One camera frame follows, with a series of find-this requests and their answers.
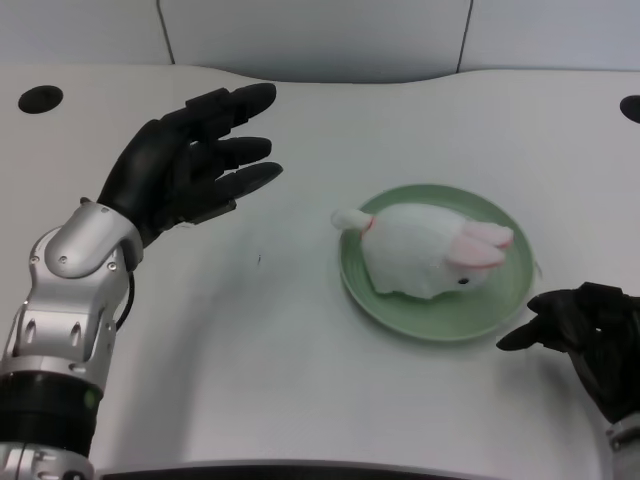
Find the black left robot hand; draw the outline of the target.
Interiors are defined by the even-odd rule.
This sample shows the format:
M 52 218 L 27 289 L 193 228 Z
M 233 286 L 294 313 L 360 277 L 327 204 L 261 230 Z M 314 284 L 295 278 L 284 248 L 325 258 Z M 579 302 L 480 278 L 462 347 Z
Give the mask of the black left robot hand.
M 98 203 L 133 223 L 145 246 L 179 224 L 234 210 L 238 199 L 283 171 L 267 159 L 269 139 L 230 135 L 266 111 L 276 95 L 271 83 L 221 88 L 147 122 L 117 159 Z

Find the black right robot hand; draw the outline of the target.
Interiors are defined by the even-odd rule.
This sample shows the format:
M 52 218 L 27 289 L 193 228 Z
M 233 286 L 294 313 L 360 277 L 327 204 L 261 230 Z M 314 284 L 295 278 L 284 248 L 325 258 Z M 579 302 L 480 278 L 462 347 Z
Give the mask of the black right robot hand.
M 639 411 L 639 299 L 621 288 L 585 282 L 532 298 L 535 314 L 497 342 L 502 351 L 540 344 L 565 353 L 604 418 Z

